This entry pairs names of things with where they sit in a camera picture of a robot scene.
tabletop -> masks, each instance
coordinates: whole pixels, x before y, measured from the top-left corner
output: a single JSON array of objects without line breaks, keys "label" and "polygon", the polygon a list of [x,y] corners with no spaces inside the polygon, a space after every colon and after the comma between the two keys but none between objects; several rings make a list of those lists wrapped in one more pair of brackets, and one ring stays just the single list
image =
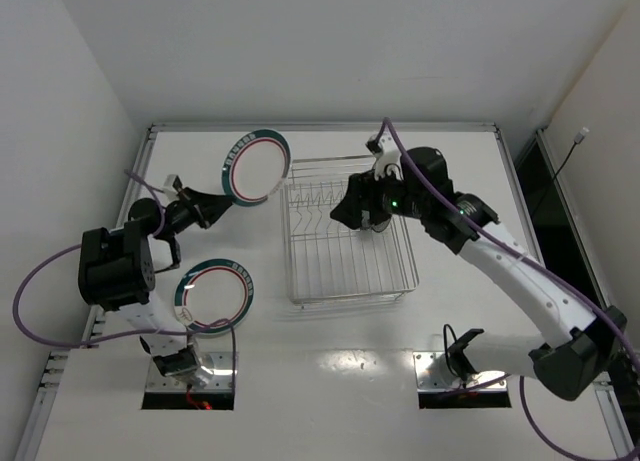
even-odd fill
[{"label": "tabletop", "polygon": [[[220,192],[224,157],[244,134],[162,131],[140,174],[154,185],[179,174],[185,186]],[[293,158],[305,159],[366,154],[372,132],[291,128],[282,134]],[[400,136],[408,148],[438,148],[456,189],[482,198],[532,249],[495,133],[405,129]],[[484,275],[417,221],[407,224],[420,278],[415,291],[389,305],[319,311],[287,299],[279,194],[257,207],[233,206],[207,231],[187,229],[179,235],[181,268],[157,277],[165,302],[171,304],[186,271],[210,258],[236,260],[254,281],[253,305],[237,328],[234,409],[141,410],[149,359],[137,339],[104,343],[71,354],[38,459],[564,459],[528,426],[516,380],[509,381],[511,408],[419,409],[412,352],[441,350],[443,323],[458,333],[536,330]],[[162,245],[153,243],[152,255],[154,263],[167,264]],[[105,334],[126,328],[108,316]],[[229,351],[230,339],[202,339],[200,346]],[[577,454],[612,457],[591,388],[568,403],[536,381],[527,387],[534,417],[552,439]]]}]

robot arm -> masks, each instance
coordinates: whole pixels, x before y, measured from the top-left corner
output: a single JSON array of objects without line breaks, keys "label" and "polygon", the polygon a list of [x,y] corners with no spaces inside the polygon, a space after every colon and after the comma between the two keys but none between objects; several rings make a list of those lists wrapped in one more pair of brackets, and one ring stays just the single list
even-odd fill
[{"label": "robot arm", "polygon": [[[177,176],[172,185],[175,200],[165,208],[165,225],[156,235],[171,248],[172,266],[168,269],[180,265],[176,235],[192,224],[209,228],[233,203],[230,196],[183,188]],[[99,228],[83,234],[78,270],[82,298],[89,305],[114,312],[136,329],[157,332],[141,336],[140,342],[160,374],[204,386],[212,371],[200,357],[195,339],[186,335],[186,327],[154,291],[156,273],[148,237],[160,225],[159,207],[152,199],[140,199],[131,206],[128,218],[122,228]]]},{"label": "robot arm", "polygon": [[[482,329],[469,330],[448,348],[451,370],[444,356],[437,360],[442,385],[450,385],[455,378],[465,381],[478,372],[501,370],[536,378],[560,398],[576,399],[616,355],[618,342],[613,333],[573,295],[467,225],[463,217],[530,258],[480,198],[454,191],[440,151],[421,147],[408,153],[458,208],[457,213],[427,191],[404,166],[394,145],[373,138],[367,148],[376,157],[373,169],[349,178],[345,197],[331,217],[350,229],[384,225],[394,214],[419,219],[427,234],[487,275],[540,331],[539,336],[503,337]],[[389,171],[389,165],[399,167],[398,176]],[[605,312],[618,327],[625,327],[626,318],[619,310],[609,307]]]}]

wall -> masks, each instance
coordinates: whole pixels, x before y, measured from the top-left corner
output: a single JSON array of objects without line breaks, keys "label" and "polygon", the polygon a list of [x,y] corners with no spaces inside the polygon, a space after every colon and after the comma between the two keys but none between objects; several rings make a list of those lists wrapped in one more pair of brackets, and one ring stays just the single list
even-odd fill
[{"label": "wall", "polygon": [[[13,459],[48,348],[14,328],[19,281],[83,230],[115,222],[142,135],[60,0],[0,0],[0,460]],[[25,322],[77,340],[77,255],[26,291]]]},{"label": "wall", "polygon": [[575,133],[590,134],[560,175],[612,294],[640,346],[640,0],[620,22],[553,116],[549,151],[559,166]]},{"label": "wall", "polygon": [[496,121],[517,153],[626,0],[63,0],[136,122]]}]

dish rack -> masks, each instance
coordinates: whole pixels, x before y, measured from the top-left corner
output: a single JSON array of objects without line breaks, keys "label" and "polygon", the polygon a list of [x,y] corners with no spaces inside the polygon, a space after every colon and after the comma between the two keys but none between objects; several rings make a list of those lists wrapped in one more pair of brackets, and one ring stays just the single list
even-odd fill
[{"label": "dish rack", "polygon": [[282,190],[289,299],[296,305],[393,302],[418,286],[407,225],[352,231],[329,217],[373,156],[294,160]]}]

plate on table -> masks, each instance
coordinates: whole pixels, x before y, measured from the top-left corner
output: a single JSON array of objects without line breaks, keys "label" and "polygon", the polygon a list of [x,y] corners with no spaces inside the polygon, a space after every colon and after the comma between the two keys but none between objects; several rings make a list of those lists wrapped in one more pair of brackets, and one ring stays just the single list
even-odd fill
[{"label": "plate on table", "polygon": [[222,167],[224,193],[239,206],[264,203],[287,179],[291,168],[289,144],[277,131],[258,129],[229,151]]},{"label": "plate on table", "polygon": [[[249,272],[230,259],[209,259],[191,268],[178,284],[174,309],[189,329],[198,330],[217,319],[226,318],[235,327],[249,312],[253,302],[253,280]],[[229,324],[219,323],[200,334],[227,332]]]}]

